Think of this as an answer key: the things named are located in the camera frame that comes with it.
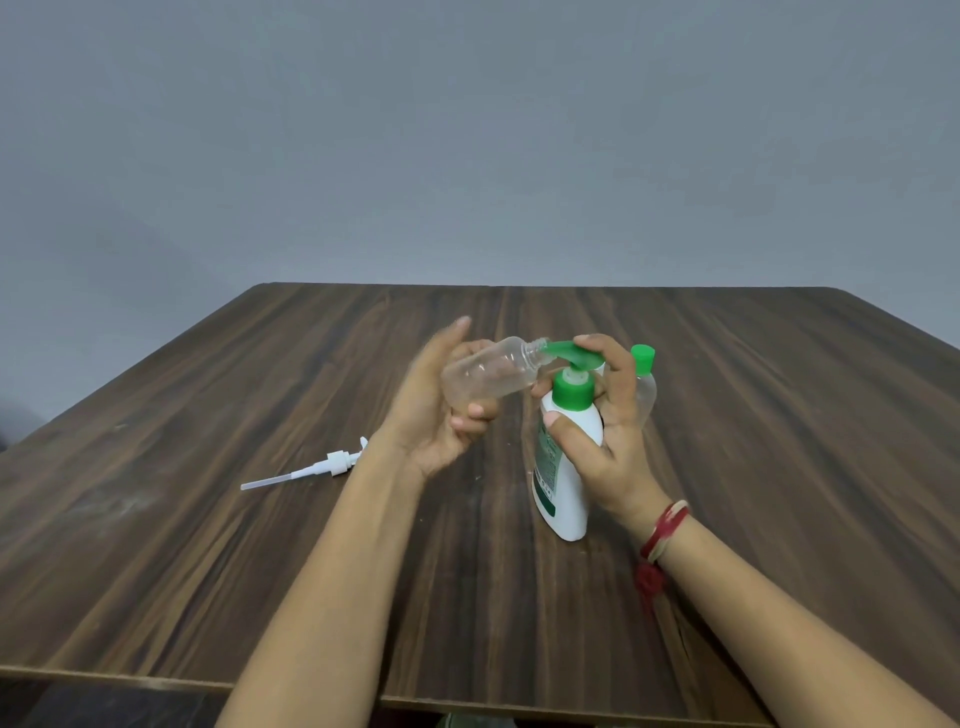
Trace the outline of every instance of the empty plastic bottle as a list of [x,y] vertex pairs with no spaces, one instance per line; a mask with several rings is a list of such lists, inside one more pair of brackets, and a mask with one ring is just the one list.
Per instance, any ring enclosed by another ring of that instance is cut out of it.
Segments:
[[636,362],[636,419],[643,427],[657,402],[657,381],[653,375],[657,351],[646,344],[636,344],[630,353]]
[[519,336],[498,341],[466,359],[448,364],[441,373],[446,400],[461,407],[477,400],[495,400],[537,381],[537,371],[557,358],[546,350],[549,339],[529,344]]

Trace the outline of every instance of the red thread bracelet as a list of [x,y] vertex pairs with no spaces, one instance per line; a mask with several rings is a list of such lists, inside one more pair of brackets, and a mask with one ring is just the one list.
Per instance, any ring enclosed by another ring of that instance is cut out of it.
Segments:
[[643,599],[643,609],[653,613],[653,598],[663,591],[665,577],[657,560],[666,550],[670,537],[684,521],[690,509],[685,500],[672,503],[657,519],[654,532],[640,549],[640,563],[636,565],[634,583]]

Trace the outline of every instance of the green bottle cap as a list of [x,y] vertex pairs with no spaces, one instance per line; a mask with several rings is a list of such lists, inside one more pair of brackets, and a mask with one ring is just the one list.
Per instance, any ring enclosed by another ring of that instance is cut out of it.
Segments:
[[553,403],[571,412],[588,409],[593,404],[593,374],[574,366],[557,372],[553,377]]
[[636,375],[647,376],[654,368],[654,355],[657,351],[646,344],[637,344],[630,348],[630,353],[636,362]]
[[543,350],[560,359],[566,359],[574,368],[584,371],[596,369],[605,361],[603,354],[578,347],[572,341],[552,341],[543,347]]

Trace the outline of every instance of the bottle label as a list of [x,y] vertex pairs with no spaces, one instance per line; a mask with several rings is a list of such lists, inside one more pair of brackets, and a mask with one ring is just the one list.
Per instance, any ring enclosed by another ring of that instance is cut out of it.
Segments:
[[557,470],[560,469],[560,459],[564,452],[550,437],[543,422],[540,423],[540,433],[537,437],[537,466],[534,468],[534,490],[543,510],[551,517],[557,515],[557,506],[553,504],[557,494]]

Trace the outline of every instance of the table surface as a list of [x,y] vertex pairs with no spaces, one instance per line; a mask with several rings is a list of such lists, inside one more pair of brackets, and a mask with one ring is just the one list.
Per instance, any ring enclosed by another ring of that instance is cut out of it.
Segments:
[[[429,335],[605,331],[658,350],[646,428],[674,496],[960,718],[960,352],[827,288],[255,286],[0,455],[0,671],[228,689],[345,482],[241,493],[381,422]],[[536,409],[424,495],[385,703],[766,723],[635,545],[536,512]]]

